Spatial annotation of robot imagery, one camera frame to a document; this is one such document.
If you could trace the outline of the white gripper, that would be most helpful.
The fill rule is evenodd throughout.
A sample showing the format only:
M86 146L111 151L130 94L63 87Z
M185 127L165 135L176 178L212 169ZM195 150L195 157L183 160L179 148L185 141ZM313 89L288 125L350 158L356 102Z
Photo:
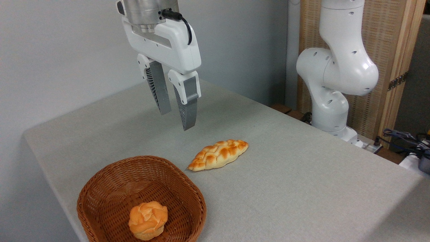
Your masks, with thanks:
M179 13L176 0L119 0L125 33L138 51L138 64L161 113L171 111L163 65L173 69L168 78L174 85L183 129L195 125L201 97L198 72L200 51L192 26Z

